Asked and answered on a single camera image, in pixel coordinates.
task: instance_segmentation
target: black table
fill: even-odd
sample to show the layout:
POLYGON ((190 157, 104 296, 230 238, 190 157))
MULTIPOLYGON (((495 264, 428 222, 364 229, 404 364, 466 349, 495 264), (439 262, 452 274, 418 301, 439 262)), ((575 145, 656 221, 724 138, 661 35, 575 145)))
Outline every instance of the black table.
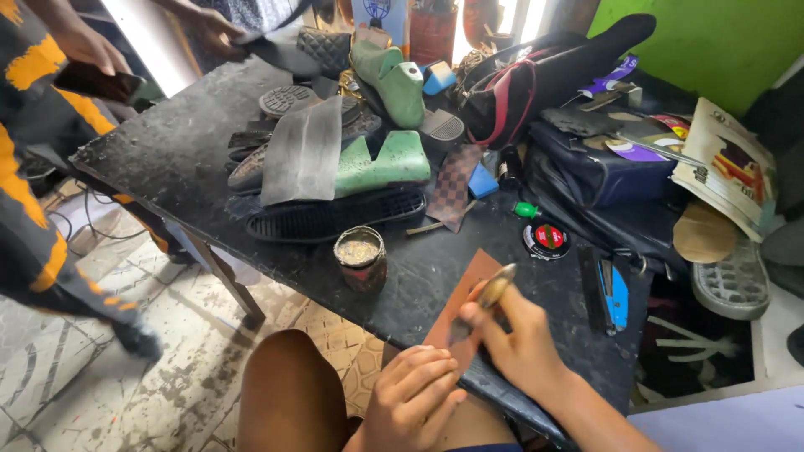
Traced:
MULTIPOLYGON (((557 261, 532 258, 522 230, 527 221, 511 213, 515 202, 498 192, 470 211, 460 233, 445 228, 407 237, 383 233, 388 250, 388 281, 379 297, 349 290, 332 253, 332 244, 266 244, 252 239, 243 221, 224 210, 227 143, 260 110, 257 98, 290 83, 288 74, 259 60, 225 64, 169 101, 127 121, 91 142, 74 163, 160 216, 179 222, 208 244, 225 249, 275 281, 286 284, 379 339, 405 348, 420 343, 478 248, 502 264, 515 262, 516 285, 542 306, 564 362, 607 401, 626 413, 634 364, 642 337, 650 275, 630 276, 629 322, 609 337, 590 328, 580 287, 578 245, 557 261)), ((428 150, 433 177, 443 159, 428 150)), ((216 271, 222 279, 231 275, 216 271)), ((243 287, 224 281, 248 314, 260 318, 243 287)), ((460 385, 505 409, 559 445, 571 444, 551 418, 508 384, 479 353, 460 385)))

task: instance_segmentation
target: quilted leather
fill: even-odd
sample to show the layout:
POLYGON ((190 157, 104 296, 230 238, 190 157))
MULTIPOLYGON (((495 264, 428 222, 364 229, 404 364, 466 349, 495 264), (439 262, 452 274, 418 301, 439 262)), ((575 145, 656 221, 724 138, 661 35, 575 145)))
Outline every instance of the quilted leather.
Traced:
POLYGON ((321 75, 337 80, 342 71, 349 68, 351 35, 348 33, 326 33, 310 27, 302 27, 296 47, 312 56, 321 64, 321 75))

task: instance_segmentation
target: red label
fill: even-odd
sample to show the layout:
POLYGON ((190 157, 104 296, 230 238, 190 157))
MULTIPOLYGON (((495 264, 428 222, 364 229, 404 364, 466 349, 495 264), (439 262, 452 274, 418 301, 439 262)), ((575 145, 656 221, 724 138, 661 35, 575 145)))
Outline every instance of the red label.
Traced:
POLYGON ((550 249, 556 249, 564 243, 564 234, 549 224, 539 226, 536 229, 535 238, 536 241, 550 249))

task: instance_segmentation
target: black rubber sole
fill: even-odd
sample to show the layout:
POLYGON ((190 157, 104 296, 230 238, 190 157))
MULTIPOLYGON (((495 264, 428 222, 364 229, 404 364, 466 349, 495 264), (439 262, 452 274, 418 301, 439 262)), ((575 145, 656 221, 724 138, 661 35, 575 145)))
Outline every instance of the black rubber sole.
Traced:
POLYGON ((292 202, 267 208, 246 221, 256 239, 274 243, 316 244, 337 239, 357 226, 411 220, 427 209, 416 189, 388 188, 335 201, 292 202))

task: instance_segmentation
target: tiled floor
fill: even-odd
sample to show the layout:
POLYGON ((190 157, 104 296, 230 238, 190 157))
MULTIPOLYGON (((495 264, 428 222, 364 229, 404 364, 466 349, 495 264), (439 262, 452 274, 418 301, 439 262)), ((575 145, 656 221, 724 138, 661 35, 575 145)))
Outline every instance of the tiled floor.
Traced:
MULTIPOLYGON (((124 214, 114 235, 138 230, 124 214)), ((104 289, 143 301, 165 355, 128 357, 108 327, 0 301, 0 452, 234 450, 240 375, 262 338, 306 331, 364 413, 382 345, 360 327, 262 278, 250 286, 267 319, 256 331, 218 279, 171 264, 143 234, 101 242, 80 267, 104 289)))

